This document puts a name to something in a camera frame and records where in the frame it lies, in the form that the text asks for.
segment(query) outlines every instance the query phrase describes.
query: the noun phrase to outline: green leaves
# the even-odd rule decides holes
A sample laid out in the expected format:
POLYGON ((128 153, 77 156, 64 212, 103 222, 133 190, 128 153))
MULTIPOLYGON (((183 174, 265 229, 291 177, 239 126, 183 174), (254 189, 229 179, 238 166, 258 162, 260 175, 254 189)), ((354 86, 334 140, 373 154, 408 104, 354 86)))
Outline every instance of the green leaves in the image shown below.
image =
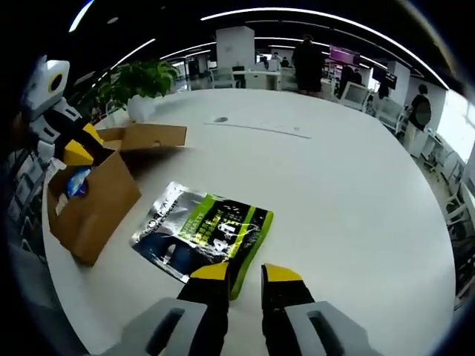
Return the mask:
POLYGON ((121 65, 99 82, 97 99, 103 104, 114 101, 115 105, 123 106, 136 94, 151 98, 165 96, 177 77, 178 70, 164 61, 121 65))

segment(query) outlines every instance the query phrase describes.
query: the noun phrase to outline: white desk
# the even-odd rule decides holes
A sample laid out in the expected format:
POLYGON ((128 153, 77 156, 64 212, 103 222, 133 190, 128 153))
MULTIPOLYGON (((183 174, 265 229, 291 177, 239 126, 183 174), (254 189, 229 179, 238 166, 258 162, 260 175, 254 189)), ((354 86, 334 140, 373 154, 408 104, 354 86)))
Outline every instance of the white desk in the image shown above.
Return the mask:
POLYGON ((275 79, 275 89, 281 91, 281 72, 271 72, 267 70, 235 70, 234 75, 244 75, 246 77, 246 88, 248 89, 269 89, 268 78, 275 79))
POLYGON ((182 286, 129 245, 172 180, 275 212, 231 304, 222 355, 267 355, 264 262, 301 274, 315 300, 365 328, 385 356, 423 355, 450 325, 455 279, 444 217, 420 170, 378 120, 294 93, 221 89, 166 96, 151 122, 187 125, 186 145, 197 149, 140 177, 142 198, 93 268, 78 266, 43 218, 56 292, 89 352, 105 351, 130 320, 182 286), (312 138, 203 124, 220 116, 312 138))

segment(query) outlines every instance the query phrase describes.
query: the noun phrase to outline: blue object in box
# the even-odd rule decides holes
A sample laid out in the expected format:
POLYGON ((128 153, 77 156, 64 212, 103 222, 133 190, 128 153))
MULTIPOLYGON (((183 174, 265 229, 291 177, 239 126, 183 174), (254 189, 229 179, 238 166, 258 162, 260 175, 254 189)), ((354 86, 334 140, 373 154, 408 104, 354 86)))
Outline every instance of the blue object in box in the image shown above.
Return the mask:
POLYGON ((66 197, 82 197, 86 194, 86 177, 91 171, 91 166, 84 166, 73 174, 66 185, 66 197))

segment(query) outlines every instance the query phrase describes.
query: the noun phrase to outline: person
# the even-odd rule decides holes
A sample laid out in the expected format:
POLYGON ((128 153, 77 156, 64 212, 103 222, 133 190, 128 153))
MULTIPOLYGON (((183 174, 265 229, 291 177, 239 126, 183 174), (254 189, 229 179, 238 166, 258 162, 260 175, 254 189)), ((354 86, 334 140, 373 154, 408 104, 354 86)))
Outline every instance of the person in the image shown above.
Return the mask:
POLYGON ((363 83, 363 78, 361 77, 361 74, 359 73, 359 70, 355 69, 355 73, 353 74, 353 82, 362 85, 363 83))
POLYGON ((387 83, 387 80, 383 80, 383 82, 379 85, 378 96, 380 99, 389 96, 389 84, 387 83))
POLYGON ((290 67, 290 63, 289 63, 289 61, 287 60, 287 57, 284 57, 284 59, 282 59, 281 67, 282 67, 282 68, 289 68, 289 67, 290 67))
POLYGON ((259 62, 263 62, 263 63, 264 63, 264 67, 266 68, 266 70, 269 69, 269 61, 267 60, 266 57, 261 56, 261 60, 260 60, 259 62))
POLYGON ((294 49, 292 61, 299 93, 318 96, 321 91, 321 72, 324 57, 318 46, 312 44, 312 37, 306 35, 304 41, 294 49))
POLYGON ((420 84, 419 94, 417 94, 410 103, 412 110, 409 115, 409 122, 420 131, 423 131, 430 121, 431 112, 428 94, 428 87, 424 84, 420 84))

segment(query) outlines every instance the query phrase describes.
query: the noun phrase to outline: white pot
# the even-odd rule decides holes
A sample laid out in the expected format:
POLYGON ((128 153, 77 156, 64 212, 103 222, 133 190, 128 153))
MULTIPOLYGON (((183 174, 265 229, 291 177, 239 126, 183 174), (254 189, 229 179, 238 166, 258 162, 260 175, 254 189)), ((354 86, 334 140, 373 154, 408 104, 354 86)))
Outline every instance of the white pot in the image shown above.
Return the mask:
POLYGON ((130 120, 141 123, 147 122, 148 118, 155 112, 154 99, 135 95, 127 102, 127 112, 130 120))

